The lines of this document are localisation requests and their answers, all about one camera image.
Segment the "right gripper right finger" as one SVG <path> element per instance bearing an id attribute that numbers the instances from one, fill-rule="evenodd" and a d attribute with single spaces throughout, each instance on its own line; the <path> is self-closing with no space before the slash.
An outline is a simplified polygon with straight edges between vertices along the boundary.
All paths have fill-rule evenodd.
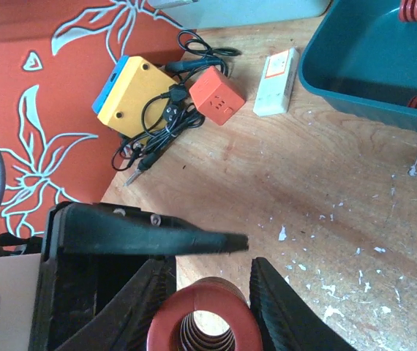
<path id="1" fill-rule="evenodd" d="M 264 350 L 353 350 L 325 324 L 264 257 L 252 260 L 250 310 Z"/>

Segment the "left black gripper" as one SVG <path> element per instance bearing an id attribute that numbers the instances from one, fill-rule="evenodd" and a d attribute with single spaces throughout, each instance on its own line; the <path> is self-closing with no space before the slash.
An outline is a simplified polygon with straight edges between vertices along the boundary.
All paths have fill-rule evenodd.
<path id="1" fill-rule="evenodd" d="M 57 350 L 97 316 L 142 260 L 248 249 L 245 234 L 205 231 L 173 216 L 110 203 L 60 203 L 48 214 L 42 241 L 29 349 Z"/>

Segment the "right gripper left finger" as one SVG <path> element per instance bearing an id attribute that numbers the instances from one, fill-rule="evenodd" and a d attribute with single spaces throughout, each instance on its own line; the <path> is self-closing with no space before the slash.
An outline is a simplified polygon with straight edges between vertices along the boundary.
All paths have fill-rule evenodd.
<path id="1" fill-rule="evenodd" d="M 145 350 L 153 317 L 175 291 L 174 257 L 142 260 L 97 316 L 56 349 Z"/>

